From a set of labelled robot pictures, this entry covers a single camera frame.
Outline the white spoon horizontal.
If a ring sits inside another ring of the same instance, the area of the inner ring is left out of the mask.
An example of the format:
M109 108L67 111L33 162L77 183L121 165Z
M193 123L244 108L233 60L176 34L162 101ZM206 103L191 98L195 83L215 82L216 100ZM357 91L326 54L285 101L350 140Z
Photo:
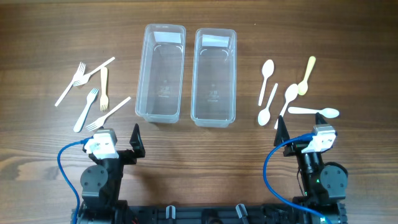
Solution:
M340 112L334 108L324 108L322 110L315 110L309 108L300 108L300 107L289 107L288 112L291 114L316 114L320 113L322 116L326 118L336 118L340 115Z

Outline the white spoon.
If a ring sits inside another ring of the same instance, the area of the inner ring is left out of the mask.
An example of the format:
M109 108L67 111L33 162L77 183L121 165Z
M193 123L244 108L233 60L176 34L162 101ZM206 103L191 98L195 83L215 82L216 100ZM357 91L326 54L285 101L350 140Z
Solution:
M283 116L285 114L285 111L287 109L288 104L296 99L297 95L299 92L299 87L297 84L291 84L285 91L285 103L284 106L281 109L280 116Z
M262 66L262 76L264 78L262 86L261 86L261 91L259 94L259 100L258 100L258 106L262 105L262 101L264 98L264 94L265 94L265 89L266 89L266 83L267 83L267 79L273 74L274 72L274 62L273 60L269 59L267 60L263 66Z
M278 85L279 85L278 83L276 83L274 85L274 87L273 87L273 89L272 89L272 91L270 93L270 96L269 96L269 99L268 99L266 107L263 110L261 110L259 112L259 114L258 114L257 122L258 122L258 124L260 126L265 126L269 122L269 120L271 118L271 114L270 114L269 108L271 106L272 100L274 99L274 96L275 96L275 93L277 91Z

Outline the yellow plastic spoon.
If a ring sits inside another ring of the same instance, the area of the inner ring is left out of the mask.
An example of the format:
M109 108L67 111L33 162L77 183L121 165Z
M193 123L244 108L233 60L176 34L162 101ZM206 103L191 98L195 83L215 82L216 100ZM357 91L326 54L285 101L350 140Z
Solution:
M316 62L316 57L310 56L308 59L308 63L307 63L307 67L306 67L306 71L305 71L303 80L298 84L298 94L301 96L306 94L306 92L308 91L308 79L313 70L315 62Z

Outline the yellow plastic fork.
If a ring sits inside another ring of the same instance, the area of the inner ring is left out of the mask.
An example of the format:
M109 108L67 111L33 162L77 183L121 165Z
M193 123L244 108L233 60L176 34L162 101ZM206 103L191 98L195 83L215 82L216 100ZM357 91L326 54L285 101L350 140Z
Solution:
M101 69L101 97L100 97L100 110L107 111L109 105L109 98L107 96L108 88L108 69L103 67Z

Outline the white fork thick handle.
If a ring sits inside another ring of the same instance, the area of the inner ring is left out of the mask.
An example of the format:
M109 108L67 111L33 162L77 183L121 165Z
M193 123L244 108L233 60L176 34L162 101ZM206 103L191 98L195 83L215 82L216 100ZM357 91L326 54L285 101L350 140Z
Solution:
M77 122L75 123L74 127L73 127L73 131L75 133L79 133L85 123L88 111L92 105L92 103L95 101L97 95L98 95L99 89L97 88L93 88L87 95L86 97L86 105L81 113L81 115L79 116Z

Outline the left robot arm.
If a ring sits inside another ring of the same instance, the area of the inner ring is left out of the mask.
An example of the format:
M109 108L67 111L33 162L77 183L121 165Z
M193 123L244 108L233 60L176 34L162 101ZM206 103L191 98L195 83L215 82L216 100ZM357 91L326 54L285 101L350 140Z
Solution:
M135 124L129 143L131 149L116 150L114 129L100 128L86 143L83 151L95 165L80 177L82 203L71 217L72 223L138 223L125 200L119 199L124 166L135 165L146 155L139 125Z

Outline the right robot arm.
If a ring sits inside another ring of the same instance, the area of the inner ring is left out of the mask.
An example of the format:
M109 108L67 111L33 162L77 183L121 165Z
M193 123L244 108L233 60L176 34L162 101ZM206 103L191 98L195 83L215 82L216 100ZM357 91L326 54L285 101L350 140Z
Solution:
M272 218L281 223L347 223L345 204L348 171L336 162L324 162L322 154L333 148L337 132L320 115L309 134L291 138L283 117L278 117L275 149L284 148L285 157L295 156L297 177L302 185L299 197L290 202L273 194L285 205L276 209Z

